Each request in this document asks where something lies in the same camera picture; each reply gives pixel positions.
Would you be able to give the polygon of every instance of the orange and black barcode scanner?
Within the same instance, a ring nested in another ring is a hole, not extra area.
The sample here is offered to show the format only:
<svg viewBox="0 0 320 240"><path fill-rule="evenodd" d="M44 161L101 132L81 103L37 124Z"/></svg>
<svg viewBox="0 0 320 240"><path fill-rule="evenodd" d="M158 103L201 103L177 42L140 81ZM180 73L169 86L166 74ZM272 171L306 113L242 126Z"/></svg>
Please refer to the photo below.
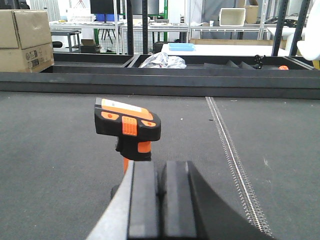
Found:
<svg viewBox="0 0 320 240"><path fill-rule="evenodd" d="M116 151L124 157L124 172L129 160L150 161L151 141L161 136L161 120L145 108L97 98L94 106L97 134L118 137Z"/></svg>

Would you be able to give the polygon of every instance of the plastic bag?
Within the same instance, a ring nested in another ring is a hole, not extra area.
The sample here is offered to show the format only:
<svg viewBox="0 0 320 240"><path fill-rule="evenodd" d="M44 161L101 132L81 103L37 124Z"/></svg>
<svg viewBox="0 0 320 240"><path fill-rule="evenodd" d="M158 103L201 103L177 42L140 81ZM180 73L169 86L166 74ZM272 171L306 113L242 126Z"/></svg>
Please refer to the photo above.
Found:
<svg viewBox="0 0 320 240"><path fill-rule="evenodd" d="M140 68L148 69L185 69L186 62L179 56L168 56L166 52L158 52L148 57Z"/></svg>

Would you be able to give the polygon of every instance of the orange button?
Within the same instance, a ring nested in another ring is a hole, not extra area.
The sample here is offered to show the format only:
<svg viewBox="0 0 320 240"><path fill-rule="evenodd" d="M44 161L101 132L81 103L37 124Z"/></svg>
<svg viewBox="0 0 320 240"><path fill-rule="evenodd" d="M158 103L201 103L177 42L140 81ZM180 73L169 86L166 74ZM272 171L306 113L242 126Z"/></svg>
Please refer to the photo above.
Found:
<svg viewBox="0 0 320 240"><path fill-rule="evenodd" d="M288 66L282 65L279 67L280 70L289 70Z"/></svg>
<svg viewBox="0 0 320 240"><path fill-rule="evenodd" d="M138 152L141 154L146 154L151 152L151 142L150 141L142 141L138 143Z"/></svg>
<svg viewBox="0 0 320 240"><path fill-rule="evenodd" d="M101 116L104 117L105 119L110 119L110 120L117 120L119 118L118 114L109 113L105 111L101 112Z"/></svg>
<svg viewBox="0 0 320 240"><path fill-rule="evenodd" d="M122 133L124 135L137 136L137 119L128 116L122 116Z"/></svg>
<svg viewBox="0 0 320 240"><path fill-rule="evenodd" d="M142 122L144 125L148 126L148 127L154 127L154 126L156 126L156 124L155 124L154 122L151 122L151 121L141 120L141 122Z"/></svg>

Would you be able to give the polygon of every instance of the white storage bin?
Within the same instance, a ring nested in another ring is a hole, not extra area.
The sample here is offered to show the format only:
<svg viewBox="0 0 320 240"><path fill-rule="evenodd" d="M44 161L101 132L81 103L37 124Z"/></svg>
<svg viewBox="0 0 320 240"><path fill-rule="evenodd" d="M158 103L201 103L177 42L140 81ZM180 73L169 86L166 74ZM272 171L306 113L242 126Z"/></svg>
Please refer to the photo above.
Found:
<svg viewBox="0 0 320 240"><path fill-rule="evenodd" d="M242 27L245 24L245 8L221 8L220 26L222 27Z"/></svg>
<svg viewBox="0 0 320 240"><path fill-rule="evenodd" d="M96 20L89 8L68 8L66 17L68 22L74 23L92 23Z"/></svg>

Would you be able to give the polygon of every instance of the gray mat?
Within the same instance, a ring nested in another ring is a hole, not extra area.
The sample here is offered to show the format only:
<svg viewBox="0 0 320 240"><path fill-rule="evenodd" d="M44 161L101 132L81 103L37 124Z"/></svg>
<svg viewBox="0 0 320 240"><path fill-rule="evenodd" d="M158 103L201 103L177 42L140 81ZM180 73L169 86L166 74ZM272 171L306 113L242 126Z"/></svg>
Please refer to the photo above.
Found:
<svg viewBox="0 0 320 240"><path fill-rule="evenodd" d="M85 239L104 212L123 163L116 137L95 133L95 97L157 113L158 169L194 161L245 216L205 98L0 92L1 240ZM216 101L274 236L317 239L319 101Z"/></svg>
<svg viewBox="0 0 320 240"><path fill-rule="evenodd" d="M0 93L0 239L85 239L122 179L116 137L97 135L95 97L149 108L162 120L152 159L194 161L243 212L204 98Z"/></svg>
<svg viewBox="0 0 320 240"><path fill-rule="evenodd" d="M273 236L319 239L320 101L219 99Z"/></svg>

